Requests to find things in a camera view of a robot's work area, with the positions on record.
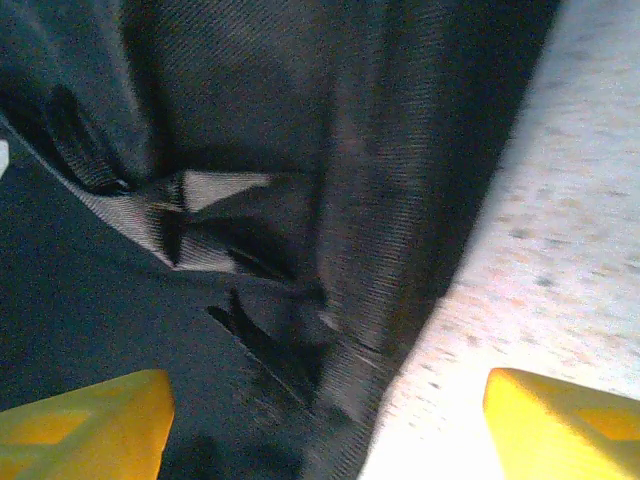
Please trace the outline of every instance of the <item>black bag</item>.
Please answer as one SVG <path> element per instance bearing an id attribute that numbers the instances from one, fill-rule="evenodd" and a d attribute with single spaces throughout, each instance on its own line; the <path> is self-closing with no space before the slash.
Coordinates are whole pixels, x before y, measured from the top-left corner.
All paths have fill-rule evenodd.
<path id="1" fill-rule="evenodd" d="M 356 478 L 558 3 L 1 0 L 0 409 L 163 368 L 161 478 Z"/>

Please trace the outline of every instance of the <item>gray floor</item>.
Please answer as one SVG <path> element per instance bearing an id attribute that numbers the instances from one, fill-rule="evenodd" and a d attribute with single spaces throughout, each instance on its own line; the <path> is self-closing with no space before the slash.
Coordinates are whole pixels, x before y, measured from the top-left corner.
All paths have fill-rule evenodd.
<path id="1" fill-rule="evenodd" d="M 361 478 L 501 479 L 492 367 L 640 399 L 640 2 L 570 0 Z"/>

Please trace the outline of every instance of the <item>dark surface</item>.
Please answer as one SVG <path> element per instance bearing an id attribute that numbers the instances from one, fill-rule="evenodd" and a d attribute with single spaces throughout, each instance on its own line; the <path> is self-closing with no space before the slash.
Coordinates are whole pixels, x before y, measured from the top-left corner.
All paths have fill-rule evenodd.
<path id="1" fill-rule="evenodd" d="M 558 4 L 0 4 L 0 110 L 41 160 L 0 132 L 0 409 L 163 368 L 163 478 L 356 478 Z M 98 160 L 177 200 L 112 208 Z M 200 218 L 189 168 L 285 181 Z"/>

